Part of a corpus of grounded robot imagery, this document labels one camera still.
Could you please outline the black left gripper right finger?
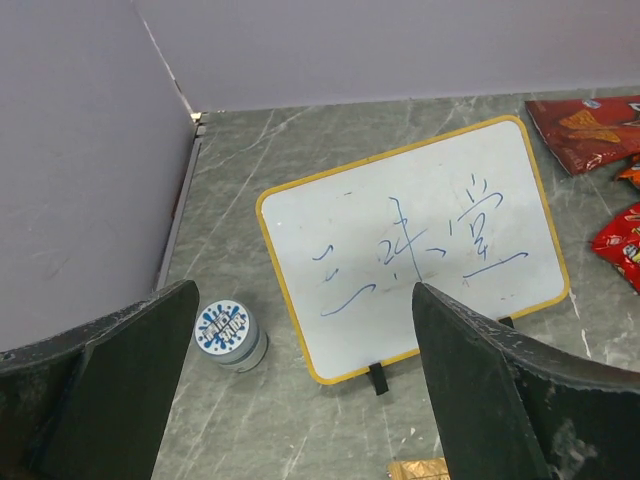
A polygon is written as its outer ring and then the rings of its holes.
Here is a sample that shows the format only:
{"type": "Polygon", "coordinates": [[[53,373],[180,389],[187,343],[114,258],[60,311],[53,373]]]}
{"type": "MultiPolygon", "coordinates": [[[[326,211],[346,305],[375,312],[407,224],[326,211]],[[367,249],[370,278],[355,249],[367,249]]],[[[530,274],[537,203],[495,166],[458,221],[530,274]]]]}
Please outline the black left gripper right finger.
{"type": "Polygon", "coordinates": [[[453,479],[636,479],[639,375],[415,285],[421,362],[453,479]]]}

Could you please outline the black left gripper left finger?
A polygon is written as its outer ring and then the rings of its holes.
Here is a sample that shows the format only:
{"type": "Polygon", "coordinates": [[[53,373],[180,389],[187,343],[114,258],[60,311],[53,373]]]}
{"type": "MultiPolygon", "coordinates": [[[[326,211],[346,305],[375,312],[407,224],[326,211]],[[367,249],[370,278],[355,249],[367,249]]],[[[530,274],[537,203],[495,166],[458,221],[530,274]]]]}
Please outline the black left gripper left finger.
{"type": "Polygon", "coordinates": [[[198,307],[183,280],[2,352],[2,478],[150,478],[198,307]]]}

